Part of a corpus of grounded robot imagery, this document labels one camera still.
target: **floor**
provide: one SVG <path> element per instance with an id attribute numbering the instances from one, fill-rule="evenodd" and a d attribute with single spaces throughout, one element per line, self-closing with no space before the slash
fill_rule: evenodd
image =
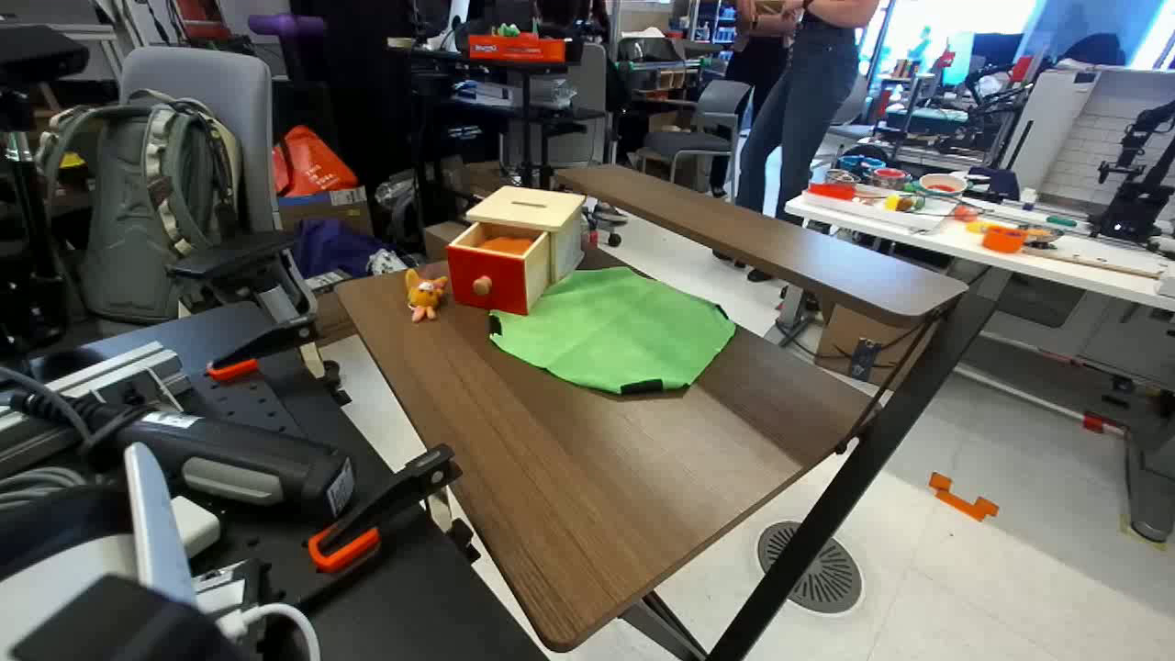
<path id="1" fill-rule="evenodd" d="M 688 239 L 636 221 L 616 254 L 721 300 L 756 334 L 775 318 L 780 284 L 746 284 Z M 352 423 L 385 463 L 413 458 L 421 445 L 363 344 L 344 338 L 328 356 L 343 365 Z M 664 601 L 707 645 L 762 579 L 762 530 L 806 518 L 839 463 L 839 456 L 825 458 L 663 585 Z M 753 656 L 1175 656 L 1175 553 L 1129 531 L 1120 463 L 1120 438 L 1086 432 L 1074 419 L 954 374 L 839 531 L 864 567 L 864 601 L 839 618 L 787 607 Z M 960 497 L 994 501 L 1000 514 L 973 520 L 944 508 L 928 490 L 933 469 L 954 478 Z M 489 559 L 479 572 L 522 613 Z M 552 656 L 663 661 L 664 652 L 629 623 L 611 623 L 581 649 Z"/>

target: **gray backpack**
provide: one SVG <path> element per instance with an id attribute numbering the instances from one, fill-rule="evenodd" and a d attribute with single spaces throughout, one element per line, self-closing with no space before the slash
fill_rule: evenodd
<path id="1" fill-rule="evenodd" d="M 135 90 L 123 105 L 53 117 L 40 138 L 47 190 L 69 150 L 92 174 L 88 241 L 66 258 L 84 310 L 119 323 L 177 318 L 169 268 L 246 228 L 234 136 L 196 98 Z"/>

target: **green fabric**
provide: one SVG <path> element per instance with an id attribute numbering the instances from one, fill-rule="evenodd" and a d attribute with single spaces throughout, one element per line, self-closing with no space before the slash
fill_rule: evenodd
<path id="1" fill-rule="evenodd" d="M 492 314 L 502 352 L 606 393 L 688 388 L 736 338 L 716 305 L 631 268 L 573 273 L 530 314 Z"/>

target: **toy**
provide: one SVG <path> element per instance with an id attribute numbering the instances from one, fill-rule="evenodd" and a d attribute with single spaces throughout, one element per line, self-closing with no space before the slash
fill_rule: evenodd
<path id="1" fill-rule="evenodd" d="M 414 268 L 405 273 L 409 312 L 414 323 L 437 318 L 437 305 L 448 291 L 448 275 L 425 278 Z"/>

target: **red box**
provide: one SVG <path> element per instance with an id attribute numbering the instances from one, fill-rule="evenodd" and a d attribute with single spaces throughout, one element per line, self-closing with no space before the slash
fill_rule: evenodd
<path id="1" fill-rule="evenodd" d="M 452 299 L 475 310 L 533 312 L 552 284 L 543 231 L 475 224 L 448 241 Z"/>
<path id="2" fill-rule="evenodd" d="M 533 34 L 497 35 L 497 34 L 472 34 L 472 59 L 479 64 L 566 64 L 566 40 L 547 40 Z"/>

